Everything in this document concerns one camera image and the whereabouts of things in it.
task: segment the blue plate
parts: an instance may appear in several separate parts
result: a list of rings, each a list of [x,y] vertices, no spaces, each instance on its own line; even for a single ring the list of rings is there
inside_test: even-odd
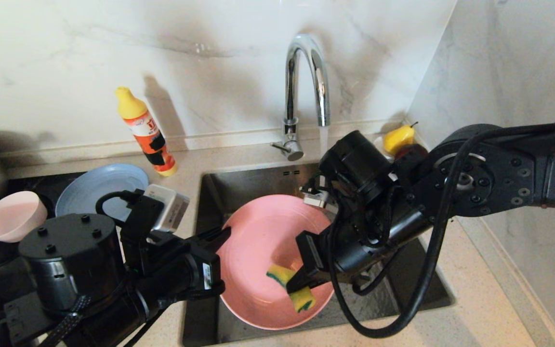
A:
[[[87,171],[74,180],[57,200],[55,215],[95,213],[95,203],[113,191],[145,189],[149,178],[143,169],[130,164],[111,164]],[[112,198],[104,202],[104,212],[125,221],[130,214],[126,202]]]

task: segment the sink basin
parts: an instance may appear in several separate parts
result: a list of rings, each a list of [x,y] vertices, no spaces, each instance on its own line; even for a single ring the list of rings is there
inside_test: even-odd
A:
[[[317,172],[317,168],[317,164],[301,164],[203,175],[196,233],[222,226],[238,208],[260,196],[287,194],[302,197],[299,187]],[[352,292],[350,286],[342,285],[353,314],[361,321],[399,314],[399,309],[406,305],[412,293],[424,257],[425,250],[421,243],[410,242],[399,259],[396,259],[387,278],[368,296],[358,296]],[[375,276],[380,268],[377,265],[370,273]],[[449,306],[452,303],[453,296],[438,275],[434,274],[422,309]],[[216,345],[348,324],[335,296],[315,318],[299,327],[280,331],[262,330],[244,323],[225,307],[220,298],[188,301],[185,307],[183,345],[186,347]]]

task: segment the white marble backsplash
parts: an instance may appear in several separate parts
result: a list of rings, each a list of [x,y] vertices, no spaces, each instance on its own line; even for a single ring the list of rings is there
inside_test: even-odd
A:
[[[555,1],[460,0],[408,120],[431,147],[473,123],[555,121]],[[555,322],[555,209],[485,222]]]
[[[169,138],[277,129],[299,32],[323,48],[333,123],[401,120],[455,2],[0,0],[0,153],[131,141],[119,85]],[[300,73],[302,125],[313,125]]]

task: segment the beige countertop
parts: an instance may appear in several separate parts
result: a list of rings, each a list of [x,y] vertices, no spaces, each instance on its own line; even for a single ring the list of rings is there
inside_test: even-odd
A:
[[[330,139],[330,145],[337,139]],[[319,159],[317,141],[302,141],[306,156],[297,163]],[[177,231],[189,237],[194,230],[200,177],[205,172],[238,171],[292,164],[279,151],[267,145],[223,147],[176,152],[179,171],[163,178],[154,172],[144,156],[84,160],[64,164],[20,167],[10,170],[13,178],[62,174],[94,169],[114,162],[125,162],[145,169],[150,182],[171,187],[190,198],[187,213]],[[423,236],[427,240],[429,231]],[[511,301],[488,268],[484,257],[457,219],[447,228],[438,262],[438,271],[452,292],[455,303],[449,307],[419,312],[401,333],[381,341],[365,338],[350,327],[339,325],[324,329],[231,343],[241,346],[534,346],[526,326]],[[185,303],[172,305],[136,344],[139,347],[178,346],[183,332]],[[369,327],[381,327],[394,318],[366,322]]]

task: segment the pink bowl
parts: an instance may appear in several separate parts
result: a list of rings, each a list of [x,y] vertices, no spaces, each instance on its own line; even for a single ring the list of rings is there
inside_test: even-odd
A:
[[[225,223],[231,236],[218,251],[226,290],[222,300],[242,321],[267,330],[296,327],[314,318],[333,295],[330,283],[312,289],[317,299],[297,313],[286,290],[266,276],[271,264],[299,270],[303,262],[295,237],[330,225],[321,210],[290,195],[268,195],[238,209]]]
[[[46,207],[33,191],[19,191],[0,200],[0,241],[19,242],[46,220]]]

